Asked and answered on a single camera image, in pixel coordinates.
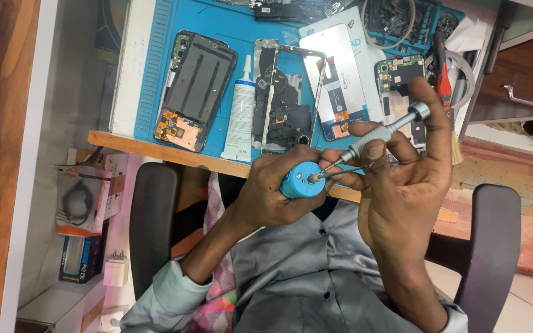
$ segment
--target wooden drawer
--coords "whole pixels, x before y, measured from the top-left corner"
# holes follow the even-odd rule
[[[513,86],[516,98],[533,102],[533,40],[499,53],[493,72],[484,77],[470,121],[482,120],[492,108],[533,112],[533,107],[510,100],[504,85]]]

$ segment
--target metal drawer handle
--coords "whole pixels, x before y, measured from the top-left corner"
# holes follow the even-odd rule
[[[507,94],[509,95],[509,99],[514,101],[514,102],[518,102],[518,103],[522,103],[522,104],[525,104],[525,105],[529,105],[529,106],[532,106],[533,107],[533,102],[530,102],[530,101],[526,101],[526,100],[520,100],[519,98],[515,98],[514,97],[514,87],[511,87],[510,85],[506,84],[504,85],[503,87],[501,88],[505,88],[507,89]]]

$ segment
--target person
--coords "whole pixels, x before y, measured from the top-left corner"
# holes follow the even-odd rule
[[[241,295],[233,332],[467,332],[466,314],[437,296],[424,264],[451,184],[451,128],[424,78],[412,79],[408,89],[431,110],[425,157],[398,131],[387,143],[369,142],[361,160],[351,161],[371,164],[365,175],[338,175],[315,197],[289,199],[278,188],[292,167],[314,161],[324,168],[343,150],[299,145],[262,155],[204,238],[154,276],[122,318],[122,331],[182,329],[230,253]],[[363,136],[378,125],[354,123],[349,132]],[[398,165],[390,165],[386,148]],[[321,221],[312,211],[334,182],[360,191],[361,200],[338,201]]]

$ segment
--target glue tube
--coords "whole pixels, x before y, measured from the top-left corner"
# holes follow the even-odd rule
[[[254,113],[254,83],[250,80],[250,55],[246,56],[244,77],[233,88],[232,112],[221,158],[250,162],[250,138]]]

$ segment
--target power adapter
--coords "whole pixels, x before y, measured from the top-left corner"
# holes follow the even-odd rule
[[[129,279],[129,259],[122,254],[113,253],[113,257],[104,263],[104,285],[124,286]]]

